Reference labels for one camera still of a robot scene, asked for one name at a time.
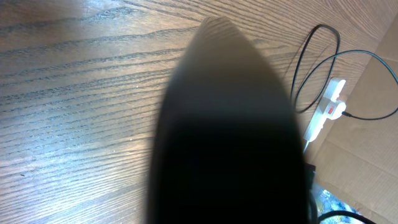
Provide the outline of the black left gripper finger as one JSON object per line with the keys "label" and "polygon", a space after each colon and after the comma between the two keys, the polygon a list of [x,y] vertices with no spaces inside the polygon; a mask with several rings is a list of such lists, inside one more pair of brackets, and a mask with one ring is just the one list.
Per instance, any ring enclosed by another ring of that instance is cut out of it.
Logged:
{"label": "black left gripper finger", "polygon": [[280,78],[229,19],[205,19],[162,102],[146,222],[309,221],[299,127]]}

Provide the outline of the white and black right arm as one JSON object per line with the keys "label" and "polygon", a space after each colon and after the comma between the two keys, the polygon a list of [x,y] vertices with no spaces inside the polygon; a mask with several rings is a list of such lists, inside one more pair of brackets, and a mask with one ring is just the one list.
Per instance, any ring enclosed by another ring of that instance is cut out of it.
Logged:
{"label": "white and black right arm", "polygon": [[309,186],[310,223],[376,224],[315,182],[316,167],[305,165]]}

